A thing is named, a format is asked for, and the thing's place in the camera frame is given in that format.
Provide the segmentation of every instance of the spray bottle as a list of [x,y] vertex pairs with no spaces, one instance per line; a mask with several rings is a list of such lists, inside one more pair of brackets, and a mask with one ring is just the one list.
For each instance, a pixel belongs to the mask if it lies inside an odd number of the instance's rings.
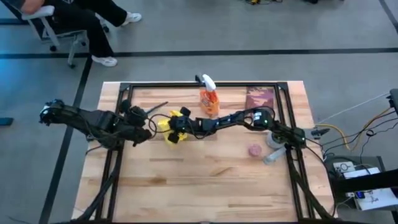
[[202,79],[197,75],[195,80],[200,86],[205,86],[204,90],[200,91],[200,106],[202,110],[209,116],[218,115],[220,110],[220,101],[216,93],[216,84],[208,75],[202,75]]

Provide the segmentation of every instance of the white spray nozzle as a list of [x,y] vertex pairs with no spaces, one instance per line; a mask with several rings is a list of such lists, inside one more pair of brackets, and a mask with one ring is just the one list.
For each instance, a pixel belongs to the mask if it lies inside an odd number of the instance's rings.
[[207,91],[215,91],[216,90],[216,84],[214,81],[206,74],[202,75],[203,77],[203,82],[206,85],[206,90]]

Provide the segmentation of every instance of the wooden table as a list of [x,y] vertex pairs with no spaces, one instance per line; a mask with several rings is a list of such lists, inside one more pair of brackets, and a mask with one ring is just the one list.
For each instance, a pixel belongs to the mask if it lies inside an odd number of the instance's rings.
[[[287,83],[297,126],[312,128],[314,123],[303,82]],[[104,83],[98,109],[114,111],[119,85]],[[244,109],[246,87],[218,88],[218,96],[220,116],[225,116]],[[186,106],[192,111],[191,118],[207,117],[198,106],[198,88],[134,89],[133,105],[149,109],[164,101],[169,101],[168,105],[156,113],[168,114]],[[263,156],[270,154],[265,139],[266,133],[234,126],[201,141],[190,136],[173,149],[162,134],[137,147],[126,142],[113,221],[297,221],[286,158],[267,166],[261,157],[248,155],[248,146],[255,143],[262,146]],[[319,147],[310,142],[308,145],[320,155]],[[311,191],[331,211],[333,198],[324,167],[310,151],[303,150],[303,156]],[[98,193],[105,157],[105,149],[87,155],[74,218]]]

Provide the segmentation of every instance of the lab floor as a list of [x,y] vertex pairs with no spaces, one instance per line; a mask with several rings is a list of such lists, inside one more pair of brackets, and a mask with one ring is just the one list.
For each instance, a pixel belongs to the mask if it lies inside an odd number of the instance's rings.
[[[86,77],[82,79],[86,58],[76,58],[77,68],[72,70],[65,58],[41,58],[47,57],[49,46],[41,44],[29,26],[0,26],[0,117],[15,118],[11,127],[0,128],[0,223],[17,223],[10,217],[39,222],[66,130],[63,125],[39,124],[39,112],[45,102],[55,98],[72,104],[80,84],[85,84],[80,107],[93,110],[106,81],[186,81],[198,73],[215,80],[303,80],[315,122],[398,88],[396,0],[320,0],[316,5],[284,0],[260,6],[239,0],[115,2],[128,11],[141,12],[143,20],[125,28],[109,27],[113,49],[125,54],[115,68],[94,63],[86,83]],[[381,3],[386,3],[390,15]],[[12,18],[2,5],[0,15]],[[326,50],[316,54],[310,51],[314,49]],[[327,49],[349,50],[332,54]],[[350,49],[392,52],[352,54]],[[67,50],[64,45],[58,52]],[[276,51],[178,57],[128,53],[201,50]],[[309,51],[295,54],[294,50]],[[87,50],[81,47],[78,51]],[[326,123],[352,134],[387,107],[383,96]],[[393,125],[387,123],[380,130]],[[398,129],[378,134],[366,146],[364,156],[381,156],[387,170],[397,169],[397,134]],[[331,131],[323,142],[337,137],[338,133]],[[84,137],[75,131],[50,222],[71,217],[86,148]],[[333,152],[357,156],[360,150],[350,153],[338,147]],[[338,211],[344,220],[394,223],[390,212],[358,212],[345,207]]]

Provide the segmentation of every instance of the white sneaker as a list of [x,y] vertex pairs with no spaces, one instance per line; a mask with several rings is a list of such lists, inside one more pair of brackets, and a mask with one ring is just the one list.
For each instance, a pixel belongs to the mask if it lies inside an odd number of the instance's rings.
[[123,22],[122,26],[129,24],[130,22],[139,22],[142,19],[142,15],[139,13],[127,12],[126,21]]
[[99,58],[99,57],[95,57],[94,55],[92,55],[91,59],[93,59],[94,62],[100,63],[107,67],[115,67],[118,64],[118,60],[116,60],[116,58],[112,58],[112,57]]

